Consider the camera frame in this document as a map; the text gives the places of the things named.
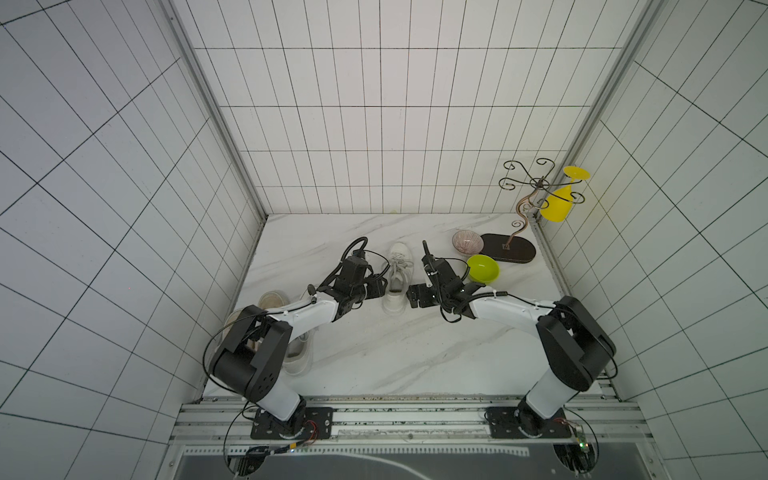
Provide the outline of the white sneaker with laces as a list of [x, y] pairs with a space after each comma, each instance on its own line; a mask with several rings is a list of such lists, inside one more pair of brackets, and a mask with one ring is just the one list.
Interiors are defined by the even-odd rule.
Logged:
[[390, 248], [388, 261], [390, 271], [382, 308], [389, 315], [401, 315], [408, 304], [407, 291], [413, 276], [413, 257], [406, 244], [396, 242]]

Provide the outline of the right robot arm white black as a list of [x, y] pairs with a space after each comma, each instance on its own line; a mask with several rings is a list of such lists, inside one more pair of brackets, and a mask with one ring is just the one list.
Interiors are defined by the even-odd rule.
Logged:
[[467, 282], [449, 261], [433, 255], [422, 243], [427, 281], [411, 286], [407, 298], [413, 308], [437, 306], [449, 323], [465, 318], [494, 321], [537, 338], [548, 369], [519, 402], [514, 418], [528, 437], [539, 435], [543, 425], [562, 418], [563, 407], [588, 391], [614, 360], [616, 346], [587, 308], [576, 298], [535, 302]]

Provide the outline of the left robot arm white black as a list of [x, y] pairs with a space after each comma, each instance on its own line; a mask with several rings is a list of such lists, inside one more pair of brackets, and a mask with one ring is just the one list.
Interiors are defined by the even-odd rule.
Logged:
[[367, 244], [366, 237], [352, 241], [331, 273], [307, 288], [308, 299], [276, 309], [243, 308], [223, 328], [216, 350], [204, 354], [206, 376], [284, 424], [302, 423], [305, 401], [280, 379], [289, 344], [384, 295], [387, 271], [373, 270]]

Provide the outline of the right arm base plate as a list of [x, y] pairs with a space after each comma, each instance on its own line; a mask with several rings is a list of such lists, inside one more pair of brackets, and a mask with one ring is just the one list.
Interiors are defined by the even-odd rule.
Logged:
[[517, 407], [488, 407], [484, 419], [493, 439], [560, 440], [570, 439], [570, 428], [554, 419], [540, 419], [535, 413], [520, 414]]

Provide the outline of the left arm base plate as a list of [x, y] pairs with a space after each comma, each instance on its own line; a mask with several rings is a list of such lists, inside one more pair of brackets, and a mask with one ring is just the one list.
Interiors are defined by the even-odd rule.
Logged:
[[304, 407], [298, 413], [302, 417], [280, 421], [265, 410], [260, 410], [253, 421], [250, 438], [265, 441], [304, 441], [314, 438], [326, 440], [331, 437], [333, 414], [330, 407]]

